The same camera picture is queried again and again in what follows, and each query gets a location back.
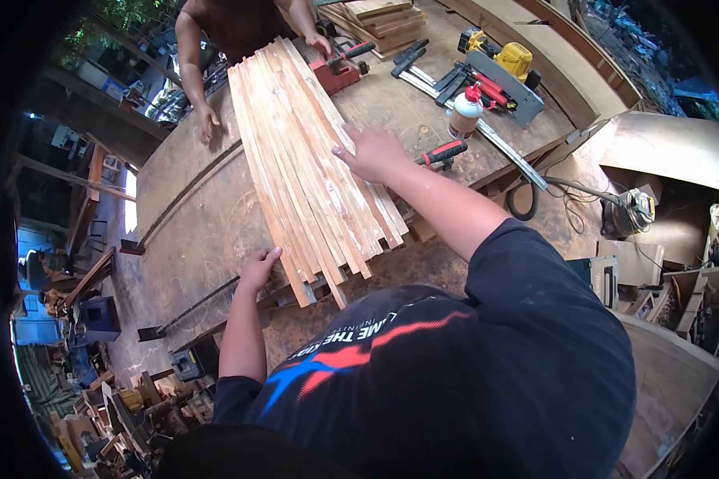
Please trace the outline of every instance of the red bottle cap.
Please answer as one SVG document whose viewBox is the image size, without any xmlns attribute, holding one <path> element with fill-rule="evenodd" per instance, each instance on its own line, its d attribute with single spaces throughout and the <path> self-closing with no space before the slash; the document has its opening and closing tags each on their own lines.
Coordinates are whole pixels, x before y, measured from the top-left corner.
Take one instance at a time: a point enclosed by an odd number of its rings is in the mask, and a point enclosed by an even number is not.
<svg viewBox="0 0 719 479">
<path fill-rule="evenodd" d="M 477 103 L 479 98 L 482 96 L 482 91 L 479 89 L 479 82 L 474 83 L 474 85 L 470 87 L 466 87 L 466 91 L 464 93 L 467 101 Z"/>
</svg>

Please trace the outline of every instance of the dark blue t-shirt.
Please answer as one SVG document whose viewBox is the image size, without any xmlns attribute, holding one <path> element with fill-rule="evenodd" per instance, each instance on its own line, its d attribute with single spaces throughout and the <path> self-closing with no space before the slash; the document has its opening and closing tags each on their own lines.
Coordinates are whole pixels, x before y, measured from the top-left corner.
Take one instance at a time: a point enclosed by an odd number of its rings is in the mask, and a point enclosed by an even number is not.
<svg viewBox="0 0 719 479">
<path fill-rule="evenodd" d="M 264 426 L 365 477 L 608 477 L 636 401 L 620 322 L 514 219 L 474 253 L 466 294 L 356 301 L 264 385 L 221 378 L 214 422 Z"/>
</svg>

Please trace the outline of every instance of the hand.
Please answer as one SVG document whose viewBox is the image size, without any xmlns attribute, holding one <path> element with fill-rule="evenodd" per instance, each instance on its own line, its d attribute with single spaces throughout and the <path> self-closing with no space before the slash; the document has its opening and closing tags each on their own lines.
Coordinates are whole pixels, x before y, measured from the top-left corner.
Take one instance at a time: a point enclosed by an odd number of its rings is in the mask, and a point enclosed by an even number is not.
<svg viewBox="0 0 719 479">
<path fill-rule="evenodd" d="M 197 112 L 197 123 L 200 126 L 200 142 L 203 145 L 209 145 L 213 138 L 213 125 L 218 127 L 220 122 L 215 115 L 215 111 L 207 103 L 196 107 L 195 112 Z"/>
<path fill-rule="evenodd" d="M 314 48 L 325 56 L 326 60 L 330 60 L 333 57 L 333 47 L 330 45 L 326 37 L 315 33 L 306 37 L 307 45 Z"/>
<path fill-rule="evenodd" d="M 402 175 L 407 168 L 416 166 L 392 129 L 368 128 L 360 132 L 348 123 L 342 128 L 354 141 L 356 155 L 340 146 L 333 147 L 333 154 L 365 181 L 387 183 L 394 175 Z"/>
<path fill-rule="evenodd" d="M 237 289 L 252 291 L 256 294 L 266 282 L 271 274 L 271 267 L 282 254 L 282 248 L 265 247 L 251 254 L 245 263 L 242 263 L 240 271 L 240 283 Z"/>
</svg>

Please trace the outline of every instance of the brown shirt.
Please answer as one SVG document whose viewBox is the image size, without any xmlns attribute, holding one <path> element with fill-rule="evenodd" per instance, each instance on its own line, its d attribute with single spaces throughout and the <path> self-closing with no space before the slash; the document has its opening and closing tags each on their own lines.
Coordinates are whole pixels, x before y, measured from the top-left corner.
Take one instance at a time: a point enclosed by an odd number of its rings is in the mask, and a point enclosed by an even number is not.
<svg viewBox="0 0 719 479">
<path fill-rule="evenodd" d="M 197 22 L 231 65 L 278 35 L 295 38 L 271 0 L 188 0 L 182 11 Z"/>
</svg>

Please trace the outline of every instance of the stack of wooden strips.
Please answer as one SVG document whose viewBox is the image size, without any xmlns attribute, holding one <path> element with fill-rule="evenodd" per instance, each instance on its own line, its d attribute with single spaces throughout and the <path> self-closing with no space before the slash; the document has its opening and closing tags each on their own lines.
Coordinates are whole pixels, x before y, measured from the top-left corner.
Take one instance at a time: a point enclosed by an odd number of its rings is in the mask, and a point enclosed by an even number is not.
<svg viewBox="0 0 719 479">
<path fill-rule="evenodd" d="M 234 113 L 245 156 L 274 244 L 302 307 L 315 302 L 308 283 L 319 273 L 341 308 L 338 286 L 408 230 L 382 186 L 356 176 L 331 149 L 354 144 L 344 120 L 289 40 L 277 38 L 229 69 Z"/>
<path fill-rule="evenodd" d="M 373 52 L 385 60 L 423 37 L 423 14 L 409 0 L 362 0 L 318 9 L 319 16 L 363 42 L 375 43 Z"/>
</svg>

